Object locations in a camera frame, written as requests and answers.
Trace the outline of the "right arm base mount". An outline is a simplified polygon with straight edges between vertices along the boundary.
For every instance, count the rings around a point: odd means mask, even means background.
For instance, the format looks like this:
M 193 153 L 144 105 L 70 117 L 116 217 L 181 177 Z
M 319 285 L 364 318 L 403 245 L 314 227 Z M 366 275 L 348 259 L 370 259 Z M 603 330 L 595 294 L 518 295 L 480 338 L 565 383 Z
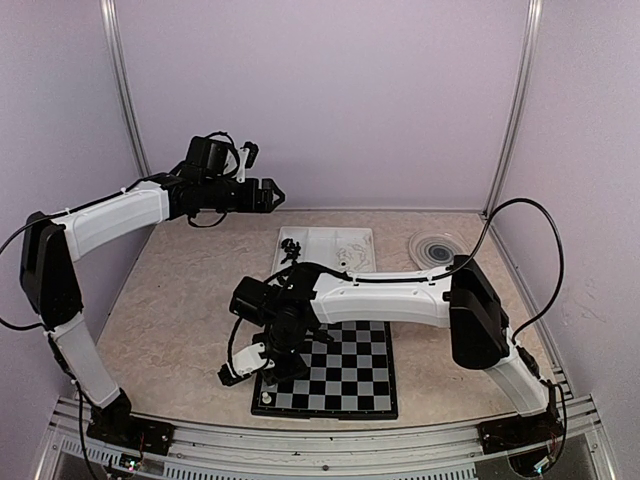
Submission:
M 477 429 L 485 455 L 545 442 L 562 436 L 564 431 L 558 420 L 519 416 L 481 422 Z

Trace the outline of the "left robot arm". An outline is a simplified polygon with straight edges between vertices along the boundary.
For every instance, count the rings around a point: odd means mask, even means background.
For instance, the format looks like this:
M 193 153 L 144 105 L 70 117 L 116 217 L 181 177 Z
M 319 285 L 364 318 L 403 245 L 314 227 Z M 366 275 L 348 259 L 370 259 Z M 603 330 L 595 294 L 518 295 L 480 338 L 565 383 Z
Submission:
M 146 227 L 203 211 L 267 214 L 284 191 L 271 178 L 250 178 L 259 153 L 236 146 L 222 131 L 191 139 L 185 159 L 168 172 L 136 180 L 120 191 L 54 214 L 36 211 L 24 226 L 19 283 L 43 324 L 52 353 L 92 408 L 94 425 L 121 445 L 140 424 L 131 402 L 106 369 L 84 316 L 77 263 L 87 254 Z

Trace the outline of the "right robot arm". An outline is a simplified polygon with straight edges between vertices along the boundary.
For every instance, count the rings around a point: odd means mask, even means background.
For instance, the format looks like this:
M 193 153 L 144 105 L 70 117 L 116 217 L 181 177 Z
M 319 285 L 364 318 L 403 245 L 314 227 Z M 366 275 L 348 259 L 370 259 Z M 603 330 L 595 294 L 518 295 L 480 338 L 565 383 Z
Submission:
M 511 433 L 535 442 L 556 417 L 554 384 L 518 341 L 499 295 L 469 255 L 429 271 L 350 273 L 313 262 L 290 265 L 266 280 L 244 277 L 229 310 L 261 328 L 253 343 L 227 352 L 218 372 L 225 386 L 267 370 L 279 383 L 302 375 L 307 338 L 328 344 L 324 325 L 351 321 L 415 323 L 445 328 L 454 362 L 485 372 L 511 400 Z

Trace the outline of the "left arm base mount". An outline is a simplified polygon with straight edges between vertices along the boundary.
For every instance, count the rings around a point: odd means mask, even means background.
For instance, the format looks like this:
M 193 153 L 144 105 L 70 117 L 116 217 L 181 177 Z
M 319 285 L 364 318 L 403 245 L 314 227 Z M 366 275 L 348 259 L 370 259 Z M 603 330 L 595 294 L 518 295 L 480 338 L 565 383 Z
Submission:
M 92 420 L 87 436 L 125 449 L 167 456 L 174 431 L 171 423 L 133 416 L 121 422 Z

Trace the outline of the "black and silver chessboard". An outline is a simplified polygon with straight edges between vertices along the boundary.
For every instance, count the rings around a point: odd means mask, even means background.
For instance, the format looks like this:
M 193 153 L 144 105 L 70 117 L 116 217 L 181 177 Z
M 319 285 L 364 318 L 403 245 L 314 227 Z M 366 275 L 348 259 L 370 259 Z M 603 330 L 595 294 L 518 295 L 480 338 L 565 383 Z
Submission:
M 386 421 L 399 416 L 390 324 L 343 322 L 324 328 L 326 345 L 307 340 L 301 355 L 306 376 L 268 386 L 256 378 L 251 405 L 255 416 L 343 421 Z M 262 402 L 268 392 L 272 401 Z

